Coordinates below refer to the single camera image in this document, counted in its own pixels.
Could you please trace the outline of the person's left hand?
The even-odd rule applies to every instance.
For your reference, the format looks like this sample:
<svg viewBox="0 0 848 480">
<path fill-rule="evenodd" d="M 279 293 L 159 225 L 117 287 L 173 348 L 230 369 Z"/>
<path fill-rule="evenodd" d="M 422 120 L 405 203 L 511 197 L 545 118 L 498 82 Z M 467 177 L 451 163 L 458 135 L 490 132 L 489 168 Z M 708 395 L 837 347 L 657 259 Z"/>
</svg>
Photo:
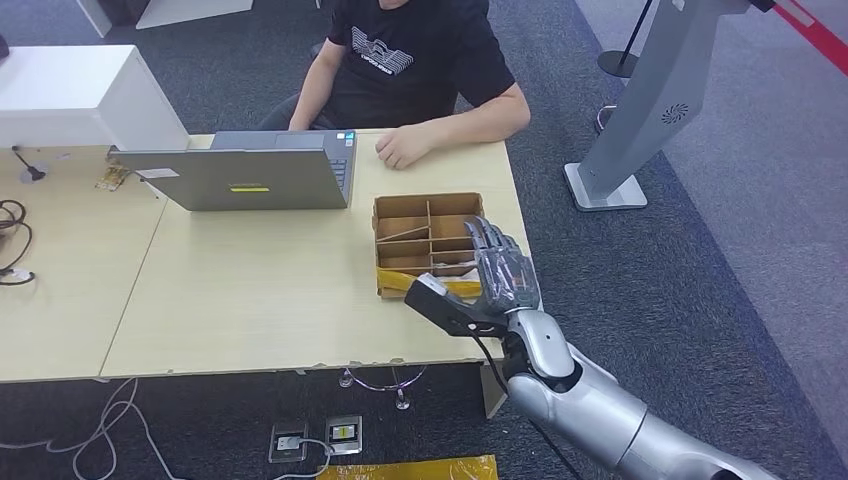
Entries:
<svg viewBox="0 0 848 480">
<path fill-rule="evenodd" d="M 431 126 L 415 124 L 391 129 L 376 143 L 378 158 L 387 168 L 403 170 L 438 146 Z"/>
</svg>

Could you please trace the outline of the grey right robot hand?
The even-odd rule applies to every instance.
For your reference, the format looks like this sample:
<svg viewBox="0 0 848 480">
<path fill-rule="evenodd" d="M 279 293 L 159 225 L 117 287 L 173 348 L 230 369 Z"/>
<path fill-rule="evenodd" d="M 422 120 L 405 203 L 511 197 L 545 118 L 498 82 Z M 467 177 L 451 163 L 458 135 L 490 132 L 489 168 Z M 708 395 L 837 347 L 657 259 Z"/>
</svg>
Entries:
<svg viewBox="0 0 848 480">
<path fill-rule="evenodd" d="M 537 310 L 541 295 L 536 272 L 517 241 L 480 216 L 465 221 L 464 227 L 472 240 L 481 288 L 474 307 L 492 316 Z"/>
</svg>

